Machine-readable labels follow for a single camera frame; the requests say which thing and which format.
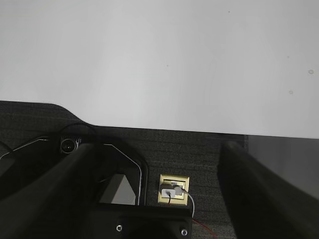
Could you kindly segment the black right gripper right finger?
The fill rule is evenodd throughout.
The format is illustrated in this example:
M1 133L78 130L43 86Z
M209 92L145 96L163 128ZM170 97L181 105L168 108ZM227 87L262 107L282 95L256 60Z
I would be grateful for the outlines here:
M222 143L217 177L238 239L319 237L319 201L273 173L237 143Z

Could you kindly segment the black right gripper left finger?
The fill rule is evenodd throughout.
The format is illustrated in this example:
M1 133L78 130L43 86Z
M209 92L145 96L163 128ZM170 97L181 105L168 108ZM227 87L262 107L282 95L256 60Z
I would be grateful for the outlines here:
M91 239L101 157L83 144L43 176L0 202L2 239Z

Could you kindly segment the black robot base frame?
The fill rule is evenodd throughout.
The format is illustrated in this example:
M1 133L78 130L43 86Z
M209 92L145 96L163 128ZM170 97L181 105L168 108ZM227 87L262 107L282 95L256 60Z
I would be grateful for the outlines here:
M0 201L28 186L83 144L97 146L101 157L98 192L89 212L93 239L189 239L192 215L188 209L146 204L148 165L130 146L89 127L88 134L74 124L35 138L19 147L1 143ZM135 205L104 204L99 200L115 174L124 174L136 195Z

